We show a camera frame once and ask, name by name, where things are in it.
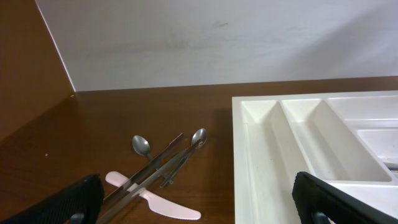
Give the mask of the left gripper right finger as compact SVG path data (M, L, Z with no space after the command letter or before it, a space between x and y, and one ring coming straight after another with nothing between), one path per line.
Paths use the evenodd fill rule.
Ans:
M302 224L397 224L383 213L308 172L298 172L292 197Z

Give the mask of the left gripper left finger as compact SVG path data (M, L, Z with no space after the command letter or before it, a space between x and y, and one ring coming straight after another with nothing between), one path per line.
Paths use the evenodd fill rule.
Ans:
M104 199L98 174L90 174L2 223L65 223L81 214L81 223L95 224Z

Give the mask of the steel kitchen tongs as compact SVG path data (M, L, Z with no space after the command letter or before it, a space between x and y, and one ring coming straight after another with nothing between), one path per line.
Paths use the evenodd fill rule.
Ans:
M202 139L199 139L191 143L186 149L173 156L173 158L168 160L164 165L160 166L158 170L155 170L160 162L172 152L172 149L181 141L182 137L183 133L179 134L177 138L175 138L160 154L154 157L148 165L135 173L130 179L126 180L103 200L103 205L96 224L109 223L126 205L137 197L141 190L155 182L163 173L203 142Z

